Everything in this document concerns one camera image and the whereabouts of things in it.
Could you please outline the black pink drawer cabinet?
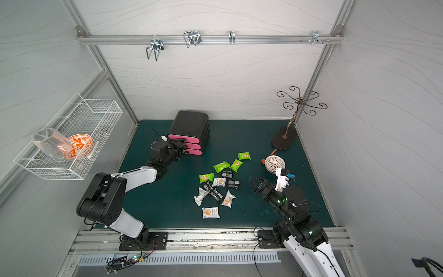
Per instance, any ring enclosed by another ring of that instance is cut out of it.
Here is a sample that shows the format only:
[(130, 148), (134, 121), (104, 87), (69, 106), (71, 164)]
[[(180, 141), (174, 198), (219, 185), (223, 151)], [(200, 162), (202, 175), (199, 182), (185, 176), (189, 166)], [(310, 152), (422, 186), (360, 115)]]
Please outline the black pink drawer cabinet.
[(210, 133), (209, 116), (196, 111), (181, 110), (177, 113), (167, 137), (170, 140), (185, 139), (185, 154), (200, 156)]

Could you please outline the black cookie packet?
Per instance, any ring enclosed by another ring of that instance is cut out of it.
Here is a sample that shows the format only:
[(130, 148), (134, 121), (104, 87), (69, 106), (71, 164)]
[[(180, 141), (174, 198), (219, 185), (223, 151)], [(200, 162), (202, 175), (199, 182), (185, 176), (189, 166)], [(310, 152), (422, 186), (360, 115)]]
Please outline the black cookie packet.
[(221, 172), (221, 178), (233, 179), (234, 178), (234, 173), (232, 171), (229, 171), (229, 170), (224, 170), (224, 171)]
[(216, 189), (211, 190), (209, 195), (214, 198), (218, 204), (221, 204), (224, 200), (223, 195), (219, 193)]
[(211, 185), (210, 182), (206, 182), (206, 183), (203, 185), (203, 189), (204, 189), (208, 194), (210, 194), (210, 193), (213, 192), (213, 187), (212, 187), (212, 185)]
[(238, 180), (229, 180), (228, 181), (228, 188), (229, 189), (240, 189), (241, 188), (241, 182)]

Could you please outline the white cookie packet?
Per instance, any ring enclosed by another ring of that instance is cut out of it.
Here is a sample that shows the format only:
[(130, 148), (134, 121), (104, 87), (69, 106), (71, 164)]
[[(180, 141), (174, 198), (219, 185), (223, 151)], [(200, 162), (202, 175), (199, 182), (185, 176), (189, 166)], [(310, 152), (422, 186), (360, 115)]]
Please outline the white cookie packet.
[(226, 178), (215, 178), (213, 180), (212, 187), (224, 187), (226, 183)]
[(221, 204), (222, 206), (232, 208), (232, 203), (234, 199), (236, 199), (236, 197), (228, 190)]
[(219, 207), (202, 208), (203, 219), (219, 219)]
[(198, 195), (194, 197), (195, 203), (200, 207), (203, 200), (205, 199), (205, 197), (207, 196), (208, 192), (203, 189), (203, 188), (199, 188), (198, 189)]

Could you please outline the white cookie packet front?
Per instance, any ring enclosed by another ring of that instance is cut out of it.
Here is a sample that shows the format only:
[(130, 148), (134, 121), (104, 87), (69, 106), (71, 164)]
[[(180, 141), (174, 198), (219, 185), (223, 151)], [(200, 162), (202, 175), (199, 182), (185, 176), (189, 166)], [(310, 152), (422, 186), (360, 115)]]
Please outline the white cookie packet front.
[(203, 219), (219, 219), (219, 207), (202, 208)]

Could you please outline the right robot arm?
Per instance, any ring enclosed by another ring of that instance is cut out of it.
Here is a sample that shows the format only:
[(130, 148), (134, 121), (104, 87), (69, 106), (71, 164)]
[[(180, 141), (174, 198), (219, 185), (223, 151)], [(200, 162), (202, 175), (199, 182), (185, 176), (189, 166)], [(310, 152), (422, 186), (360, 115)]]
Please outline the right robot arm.
[(273, 228), (272, 242), (285, 247), (307, 277), (345, 276), (326, 231), (309, 212), (308, 200), (298, 186), (281, 191), (270, 181), (250, 177), (254, 193), (283, 216)]

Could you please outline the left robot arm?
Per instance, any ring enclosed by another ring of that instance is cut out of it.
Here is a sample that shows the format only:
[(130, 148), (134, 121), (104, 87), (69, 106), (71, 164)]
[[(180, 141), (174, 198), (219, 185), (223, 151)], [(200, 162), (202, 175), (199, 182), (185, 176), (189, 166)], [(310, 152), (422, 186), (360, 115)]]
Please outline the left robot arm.
[(77, 206), (77, 215), (120, 233), (124, 243), (146, 248), (153, 241), (149, 227), (123, 209), (125, 194), (160, 181), (169, 164), (187, 149), (184, 138), (160, 139), (152, 144), (152, 156), (145, 166), (124, 173), (96, 174)]

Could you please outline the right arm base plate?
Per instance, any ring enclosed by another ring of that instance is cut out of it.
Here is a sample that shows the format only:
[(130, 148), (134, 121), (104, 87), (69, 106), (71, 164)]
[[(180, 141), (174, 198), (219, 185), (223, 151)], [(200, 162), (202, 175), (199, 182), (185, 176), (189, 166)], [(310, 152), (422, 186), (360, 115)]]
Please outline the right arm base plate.
[(257, 232), (257, 238), (260, 249), (284, 248), (281, 236), (274, 230), (259, 230)]

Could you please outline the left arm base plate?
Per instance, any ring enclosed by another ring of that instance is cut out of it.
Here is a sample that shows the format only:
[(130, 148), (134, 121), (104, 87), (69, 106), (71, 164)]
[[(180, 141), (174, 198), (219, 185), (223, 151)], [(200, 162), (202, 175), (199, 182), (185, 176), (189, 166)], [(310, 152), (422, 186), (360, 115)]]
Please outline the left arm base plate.
[(142, 232), (138, 237), (131, 238), (122, 234), (120, 236), (120, 251), (136, 250), (165, 250), (168, 232)]

